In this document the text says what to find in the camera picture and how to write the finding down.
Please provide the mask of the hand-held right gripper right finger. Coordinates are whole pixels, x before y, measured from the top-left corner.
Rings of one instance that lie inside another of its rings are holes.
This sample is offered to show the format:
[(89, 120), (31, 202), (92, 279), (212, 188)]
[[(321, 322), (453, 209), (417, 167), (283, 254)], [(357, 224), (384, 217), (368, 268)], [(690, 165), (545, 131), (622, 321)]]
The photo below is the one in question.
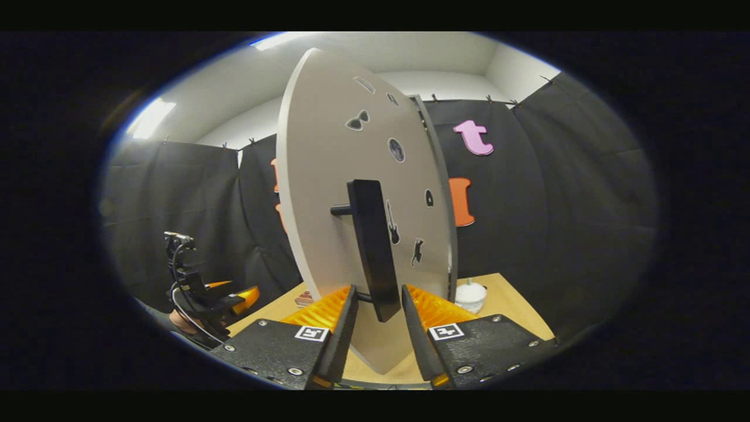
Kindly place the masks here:
[(405, 325), (421, 377), (432, 389), (495, 386), (551, 357), (543, 339), (502, 314), (472, 314), (412, 285), (401, 293)]

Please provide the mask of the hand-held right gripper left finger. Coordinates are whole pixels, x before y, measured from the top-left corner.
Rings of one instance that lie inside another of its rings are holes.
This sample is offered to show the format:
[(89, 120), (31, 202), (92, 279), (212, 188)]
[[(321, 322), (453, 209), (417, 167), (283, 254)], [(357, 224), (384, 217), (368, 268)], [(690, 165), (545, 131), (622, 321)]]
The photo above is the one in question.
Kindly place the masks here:
[(343, 377), (358, 309), (350, 285), (280, 321), (257, 319), (211, 355), (275, 388), (330, 390)]

